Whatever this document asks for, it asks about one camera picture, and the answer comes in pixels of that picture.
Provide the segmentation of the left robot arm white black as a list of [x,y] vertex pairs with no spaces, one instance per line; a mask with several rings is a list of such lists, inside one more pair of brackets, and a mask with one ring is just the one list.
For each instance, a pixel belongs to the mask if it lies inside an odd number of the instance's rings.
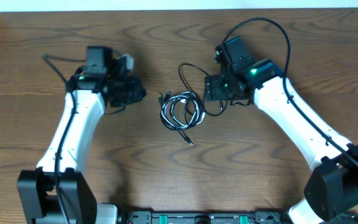
[[34,170],[22,170],[17,189],[27,223],[119,223],[116,205],[98,203],[85,179],[99,120],[146,95],[134,59],[110,47],[89,46],[65,85],[65,106],[54,137]]

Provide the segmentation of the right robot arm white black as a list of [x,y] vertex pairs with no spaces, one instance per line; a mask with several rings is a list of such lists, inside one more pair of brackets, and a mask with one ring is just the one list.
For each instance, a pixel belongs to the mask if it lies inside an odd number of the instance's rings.
[[322,120],[276,63],[255,61],[240,37],[215,51],[221,73],[205,78],[207,99],[256,105],[293,141],[312,171],[303,199],[288,210],[291,222],[329,222],[358,205],[358,144]]

